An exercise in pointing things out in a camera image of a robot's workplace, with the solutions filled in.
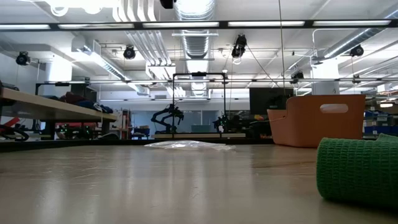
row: wire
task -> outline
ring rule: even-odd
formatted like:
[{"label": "wire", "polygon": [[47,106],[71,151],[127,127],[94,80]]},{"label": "wire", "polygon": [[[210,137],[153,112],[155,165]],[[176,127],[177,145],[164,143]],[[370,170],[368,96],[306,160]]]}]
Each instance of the wire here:
[{"label": "wire", "polygon": [[269,74],[266,72],[266,70],[264,69],[264,67],[261,66],[261,63],[257,60],[256,56],[255,56],[254,53],[251,51],[249,45],[246,44],[246,46],[248,47],[250,53],[253,55],[253,58],[256,59],[256,62],[259,64],[259,66],[261,67],[262,71],[268,76],[268,78],[269,78],[271,81],[273,81],[273,82],[275,83],[275,85],[276,85],[278,88],[280,88],[280,86],[278,85],[278,83],[276,83],[276,82],[271,78],[271,76],[269,76]]},{"label": "wire", "polygon": [[[231,64],[231,80],[233,78],[233,75],[234,75],[234,63]],[[229,110],[228,110],[228,117],[229,118],[231,118],[231,103],[232,103],[232,82],[231,82],[231,89],[229,91]]]},{"label": "wire", "polygon": [[284,55],[284,35],[283,35],[283,30],[282,30],[282,8],[281,8],[281,5],[280,5],[280,0],[278,0],[278,2],[279,2],[279,19],[280,19],[280,43],[282,44],[281,45],[281,47],[282,47],[282,50],[281,50],[281,52],[282,52],[282,67],[283,67],[283,69],[282,69],[282,76],[283,76],[283,78],[284,78],[284,94],[285,94],[285,96],[286,96],[286,89],[285,89],[285,55]]}]

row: orange storage bin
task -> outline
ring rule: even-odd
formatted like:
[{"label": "orange storage bin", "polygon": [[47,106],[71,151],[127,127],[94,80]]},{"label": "orange storage bin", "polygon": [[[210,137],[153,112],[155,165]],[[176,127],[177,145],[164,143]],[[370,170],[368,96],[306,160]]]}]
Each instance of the orange storage bin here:
[{"label": "orange storage bin", "polygon": [[365,95],[296,96],[267,110],[276,144],[318,147],[322,138],[362,139]]}]

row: transparent plastic bag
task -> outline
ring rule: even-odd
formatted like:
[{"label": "transparent plastic bag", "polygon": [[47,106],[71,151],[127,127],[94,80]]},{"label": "transparent plastic bag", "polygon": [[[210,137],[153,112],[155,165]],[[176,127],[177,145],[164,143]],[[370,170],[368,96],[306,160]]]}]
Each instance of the transparent plastic bag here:
[{"label": "transparent plastic bag", "polygon": [[145,145],[145,147],[158,147],[163,149],[183,149],[183,150],[198,150],[198,149],[216,149],[218,151],[228,151],[236,148],[236,146],[227,146],[226,144],[215,144],[200,141],[164,141]]}]

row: table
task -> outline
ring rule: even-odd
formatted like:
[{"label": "table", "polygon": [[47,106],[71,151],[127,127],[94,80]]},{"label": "table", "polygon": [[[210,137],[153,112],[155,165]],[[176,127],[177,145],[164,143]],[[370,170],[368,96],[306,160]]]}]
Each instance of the table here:
[{"label": "table", "polygon": [[100,111],[71,105],[57,100],[47,99],[21,91],[0,87],[0,99],[14,100],[12,106],[0,105],[0,117],[19,117],[39,119],[46,122],[53,140],[57,122],[102,122],[102,133],[109,133],[110,122],[117,117]]}]

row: green fabric roll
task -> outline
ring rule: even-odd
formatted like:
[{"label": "green fabric roll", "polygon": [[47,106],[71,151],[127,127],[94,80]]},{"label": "green fabric roll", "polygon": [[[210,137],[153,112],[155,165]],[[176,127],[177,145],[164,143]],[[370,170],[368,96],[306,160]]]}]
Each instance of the green fabric roll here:
[{"label": "green fabric roll", "polygon": [[398,208],[398,144],[323,139],[317,186],[326,199]]},{"label": "green fabric roll", "polygon": [[376,140],[377,141],[386,141],[386,142],[398,142],[398,137],[380,133],[379,137]]}]

